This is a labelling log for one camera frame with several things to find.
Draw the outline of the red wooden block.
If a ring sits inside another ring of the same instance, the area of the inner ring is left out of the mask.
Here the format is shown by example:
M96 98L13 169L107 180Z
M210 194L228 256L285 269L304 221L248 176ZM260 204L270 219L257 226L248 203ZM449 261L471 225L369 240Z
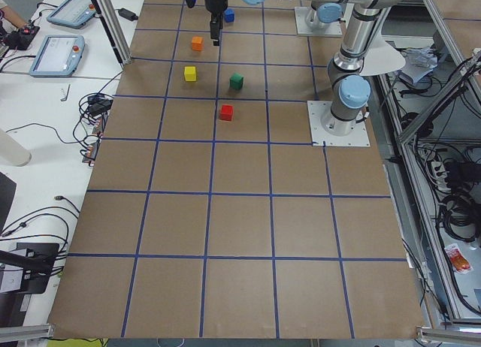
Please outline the red wooden block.
M219 112L219 119L222 121L232 121L234 116L234 107L230 104L223 104Z

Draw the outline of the white plastic chair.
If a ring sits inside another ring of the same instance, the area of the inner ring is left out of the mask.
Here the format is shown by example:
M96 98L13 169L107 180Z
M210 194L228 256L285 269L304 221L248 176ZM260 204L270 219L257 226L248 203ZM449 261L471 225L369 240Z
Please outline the white plastic chair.
M360 75L363 77L387 74L402 69L405 58L394 47L388 44L382 36L383 24L391 8L381 10L380 18L375 25L375 34L371 38Z

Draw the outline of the metal hex key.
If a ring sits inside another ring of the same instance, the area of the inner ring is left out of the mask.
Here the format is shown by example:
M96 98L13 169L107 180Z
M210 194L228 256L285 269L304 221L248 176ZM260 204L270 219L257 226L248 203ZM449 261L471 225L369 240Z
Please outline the metal hex key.
M70 88L71 88L71 85L68 84L65 88L61 89L62 97L60 98L60 101L64 102L68 100Z

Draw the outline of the aluminium frame post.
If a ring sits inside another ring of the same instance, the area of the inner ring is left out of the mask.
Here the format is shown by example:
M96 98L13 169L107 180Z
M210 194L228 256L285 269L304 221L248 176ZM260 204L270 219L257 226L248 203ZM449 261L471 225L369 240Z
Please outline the aluminium frame post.
M127 44L125 35L119 24L111 0L91 0L97 14L100 16L101 24L106 32L107 39L113 49L114 55L121 65L132 62L132 54Z

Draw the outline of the yellow wooden block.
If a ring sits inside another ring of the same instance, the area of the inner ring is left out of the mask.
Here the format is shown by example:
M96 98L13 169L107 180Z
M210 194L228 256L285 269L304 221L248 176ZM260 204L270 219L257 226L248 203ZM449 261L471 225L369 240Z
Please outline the yellow wooden block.
M192 65L187 65L184 67L183 75L186 82L196 82L198 79L197 68Z

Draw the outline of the far teach pendant tablet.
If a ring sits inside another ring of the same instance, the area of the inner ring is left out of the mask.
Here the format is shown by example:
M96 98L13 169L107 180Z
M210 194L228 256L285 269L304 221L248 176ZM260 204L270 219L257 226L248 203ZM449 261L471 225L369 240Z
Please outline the far teach pendant tablet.
M49 23L80 29L96 14L91 0L65 0L47 17Z

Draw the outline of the red snack packet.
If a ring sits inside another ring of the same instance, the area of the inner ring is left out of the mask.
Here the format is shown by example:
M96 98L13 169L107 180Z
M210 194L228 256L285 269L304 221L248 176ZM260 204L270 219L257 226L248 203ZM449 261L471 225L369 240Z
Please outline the red snack packet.
M462 255L457 243L452 243L448 246L445 246L444 252L451 262L455 272L468 273L472 271L470 262Z

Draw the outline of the orange wooden block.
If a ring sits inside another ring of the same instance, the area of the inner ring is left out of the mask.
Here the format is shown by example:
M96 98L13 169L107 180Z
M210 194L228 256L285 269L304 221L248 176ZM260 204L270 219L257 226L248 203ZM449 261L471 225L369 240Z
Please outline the orange wooden block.
M204 49L204 39L201 36L193 36L191 40L191 49L193 51L202 51Z

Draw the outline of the teach pendant tablet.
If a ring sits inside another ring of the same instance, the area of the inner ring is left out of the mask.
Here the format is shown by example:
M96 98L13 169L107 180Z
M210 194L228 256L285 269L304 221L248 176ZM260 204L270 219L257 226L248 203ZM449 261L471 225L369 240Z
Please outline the teach pendant tablet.
M49 23L80 29L96 14L91 0L65 0L47 17Z
M48 35L29 69L32 77L70 77L82 59L85 40L81 35Z

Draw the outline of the green wooden block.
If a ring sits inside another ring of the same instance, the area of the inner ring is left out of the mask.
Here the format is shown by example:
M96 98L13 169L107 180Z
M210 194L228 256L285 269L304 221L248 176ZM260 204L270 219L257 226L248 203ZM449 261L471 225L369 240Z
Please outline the green wooden block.
M229 87L234 90L241 90L244 86L244 76L234 72L229 78Z

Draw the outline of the near teach pendant tablet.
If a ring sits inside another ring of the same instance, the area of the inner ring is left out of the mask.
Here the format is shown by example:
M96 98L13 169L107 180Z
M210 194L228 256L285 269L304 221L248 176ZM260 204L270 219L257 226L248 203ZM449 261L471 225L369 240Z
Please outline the near teach pendant tablet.
M82 59L85 40L81 35L48 35L29 69L32 77L70 77Z

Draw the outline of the blue wooden block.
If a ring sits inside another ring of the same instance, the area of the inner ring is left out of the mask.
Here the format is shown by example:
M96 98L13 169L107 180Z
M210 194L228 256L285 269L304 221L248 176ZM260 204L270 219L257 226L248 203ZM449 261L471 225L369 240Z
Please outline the blue wooden block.
M227 8L224 12L224 20L226 23L233 23L235 20L235 12L232 8Z

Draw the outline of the black power adapter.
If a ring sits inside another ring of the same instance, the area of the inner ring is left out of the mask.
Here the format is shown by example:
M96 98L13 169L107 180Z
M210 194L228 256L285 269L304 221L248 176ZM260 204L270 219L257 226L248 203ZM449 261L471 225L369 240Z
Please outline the black power adapter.
M117 12L122 18L126 20L129 20L129 21L138 20L138 15L135 12L130 11L128 9L120 8L117 10Z

